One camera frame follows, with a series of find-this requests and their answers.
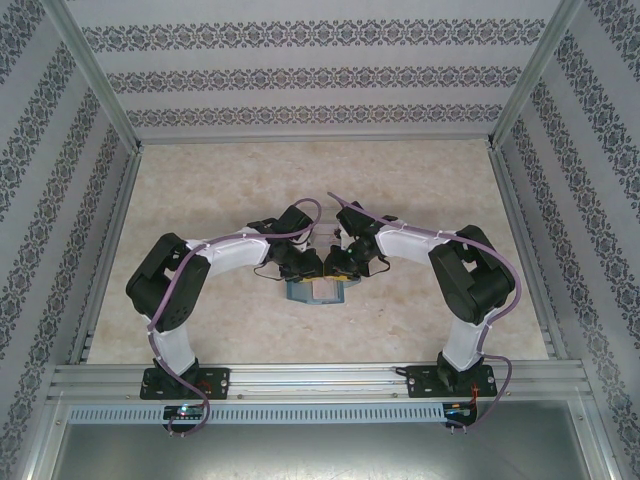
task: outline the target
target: wallpaper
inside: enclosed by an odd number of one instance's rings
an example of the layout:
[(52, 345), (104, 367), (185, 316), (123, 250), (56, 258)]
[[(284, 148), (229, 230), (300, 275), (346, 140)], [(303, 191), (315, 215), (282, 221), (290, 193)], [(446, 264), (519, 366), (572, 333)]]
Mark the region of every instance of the wallpaper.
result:
[(129, 161), (37, 1), (1, 0), (0, 479), (82, 319)]
[(488, 134), (558, 0), (72, 0), (143, 141)]
[(564, 341), (640, 477), (640, 85), (629, 1), (585, 2), (503, 154)]

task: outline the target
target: purple cable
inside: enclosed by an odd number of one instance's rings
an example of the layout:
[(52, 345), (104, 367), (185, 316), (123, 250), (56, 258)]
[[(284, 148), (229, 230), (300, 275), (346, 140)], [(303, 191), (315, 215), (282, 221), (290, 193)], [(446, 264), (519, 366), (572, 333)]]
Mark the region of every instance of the purple cable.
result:
[(483, 252), (488, 253), (489, 255), (491, 255), (495, 259), (497, 259), (500, 263), (502, 263), (506, 267), (506, 269), (509, 270), (509, 273), (511, 273), (511, 275), (513, 276), (513, 279), (514, 279), (515, 284), (516, 284), (516, 286), (515, 286), (515, 291), (516, 292), (515, 292), (515, 296), (513, 297), (513, 300), (511, 301), (511, 303), (509, 305), (507, 305), (505, 308), (500, 310), (495, 316), (493, 316), (492, 318), (487, 320), (487, 324), (485, 325), (484, 329), (482, 330), (482, 333), (480, 334), (480, 339), (478, 340), (478, 353), (480, 353), (480, 355), (484, 356), (485, 358), (489, 358), (489, 359), (492, 359), (492, 360), (502, 360), (503, 362), (505, 362), (507, 364), (507, 376), (505, 377), (504, 383), (502, 384), (502, 388), (500, 388), (500, 391), (496, 395), (496, 398), (493, 400), (493, 402), (491, 403), (491, 405), (489, 406), (487, 411), (484, 413), (484, 415), (482, 415), (482, 417), (480, 417), (478, 420), (476, 420), (476, 422), (473, 425), (471, 425), (470, 427), (468, 427), (468, 428), (475, 427), (491, 411), (493, 411), (495, 406), (498, 404), (498, 401), (504, 395), (505, 391), (507, 390), (507, 386), (509, 385), (509, 382), (511, 381), (511, 374), (513, 373), (513, 364), (511, 363), (511, 360), (509, 360), (507, 357), (504, 357), (502, 355), (487, 355), (482, 351), (482, 347), (484, 345), (485, 339), (487, 338), (487, 335), (489, 333), (489, 329), (490, 329), (491, 325), (496, 320), (498, 320), (499, 318), (504, 317), (509, 312), (511, 312), (514, 308), (516, 308), (516, 305), (518, 304), (518, 302), (520, 301), (520, 298), (522, 297), (522, 282), (520, 280), (520, 275), (518, 275), (518, 272), (516, 271), (515, 267), (511, 264), (511, 262), (509, 262), (509, 260), (507, 260), (505, 257), (500, 255), (494, 249), (489, 248), (486, 245), (483, 245), (482, 243), (476, 242), (475, 240), (470, 240), (468, 238), (459, 237), (458, 235), (453, 235), (451, 233), (436, 232), (435, 230), (429, 230), (427, 228), (412, 227), (411, 225), (404, 225), (404, 224), (400, 224), (398, 222), (390, 222), (389, 220), (385, 220), (384, 218), (382, 218), (380, 215), (376, 215), (375, 213), (368, 212), (367, 210), (364, 210), (363, 208), (357, 207), (356, 205), (353, 205), (353, 204), (347, 202), (346, 200), (344, 200), (344, 199), (340, 198), (339, 196), (337, 196), (335, 193), (327, 192), (327, 195), (329, 195), (331, 198), (336, 200), (342, 207), (349, 207), (352, 210), (355, 210), (356, 212), (362, 213), (363, 215), (366, 215), (366, 216), (368, 216), (370, 218), (373, 218), (374, 220), (376, 220), (376, 221), (378, 221), (380, 223), (383, 223), (385, 225), (389, 225), (389, 226), (395, 227), (395, 228), (402, 228), (402, 229), (410, 231), (410, 232), (425, 233), (425, 234), (431, 235), (433, 237), (446, 238), (448, 240), (453, 240), (453, 241), (456, 241), (456, 242), (465, 243), (465, 244), (467, 244), (467, 245), (469, 245), (471, 247), (475, 247), (475, 248), (477, 248), (479, 250), (482, 250)]
[[(156, 328), (156, 325), (158, 324), (158, 321), (160, 320), (160, 317), (162, 316), (162, 313), (164, 312), (164, 309), (167, 307), (167, 303), (169, 303), (169, 300), (171, 298), (171, 294), (173, 293), (174, 289), (176, 288), (176, 283), (178, 282), (178, 279), (180, 278), (180, 275), (182, 275), (182, 272), (184, 271), (187, 263), (189, 262), (189, 260), (191, 260), (191, 258), (198, 253), (200, 250), (203, 250), (204, 248), (207, 248), (211, 245), (216, 245), (220, 242), (224, 242), (227, 240), (236, 240), (236, 239), (240, 239), (240, 238), (258, 238), (258, 239), (267, 239), (267, 238), (292, 238), (292, 237), (297, 237), (300, 235), (304, 235), (307, 232), (310, 232), (311, 230), (313, 230), (315, 228), (315, 226), (318, 224), (318, 222), (320, 221), (320, 217), (322, 216), (322, 206), (320, 205), (320, 202), (318, 202), (317, 200), (315, 200), (314, 198), (302, 198), (300, 200), (298, 200), (297, 202), (295, 202), (293, 204), (293, 206), (298, 206), (301, 203), (304, 202), (310, 202), (313, 203), (317, 210), (318, 213), (316, 215), (315, 220), (307, 227), (303, 228), (302, 230), (298, 230), (297, 232), (292, 232), (292, 233), (234, 233), (232, 235), (225, 235), (223, 237), (218, 237), (218, 238), (213, 238), (211, 240), (206, 240), (203, 244), (198, 245), (197, 247), (195, 247), (193, 250), (191, 250), (180, 262), (180, 265), (178, 266), (178, 268), (176, 269), (173, 278), (171, 279), (171, 282), (169, 283), (169, 287), (167, 288), (167, 291), (164, 294), (164, 297), (162, 297), (162, 301), (160, 302), (160, 305), (158, 305), (158, 308), (156, 310), (156, 313), (153, 315), (153, 318), (151, 319), (151, 322), (149, 322), (149, 325), (147, 325), (147, 336), (149, 337), (149, 345), (151, 345), (151, 350), (153, 351), (153, 354), (156, 357), (156, 360), (158, 362), (158, 364), (164, 369), (164, 371), (166, 371), (173, 379), (175, 379), (178, 383), (180, 383), (182, 386), (188, 388), (189, 390), (191, 390), (192, 392), (194, 392), (196, 395), (198, 395), (200, 398), (202, 398), (202, 402), (203, 402), (203, 406), (205, 408), (205, 414), (202, 416), (202, 420), (200, 420), (200, 423), (198, 423), (196, 426), (194, 426), (192, 429), (183, 432), (180, 434), (181, 437), (186, 437), (188, 435), (192, 435), (194, 433), (196, 433), (198, 430), (200, 430), (201, 428), (203, 428), (205, 426), (205, 424), (207, 423), (207, 420), (209, 419), (209, 416), (211, 414), (211, 404), (209, 403), (209, 399), (207, 398), (206, 394), (204, 392), (202, 392), (200, 389), (196, 388), (194, 385), (191, 385), (189, 382), (185, 381), (183, 378), (180, 377), (180, 375), (178, 375), (176, 372), (174, 372), (169, 365), (163, 360), (162, 356), (160, 355), (160, 350), (158, 349), (158, 346), (156, 344), (155, 338), (153, 338), (153, 331)], [(171, 418), (169, 420), (169, 424), (167, 425), (167, 429), (169, 430), (169, 435), (174, 434), (174, 431), (171, 429), (171, 425), (173, 424), (175, 418)]]

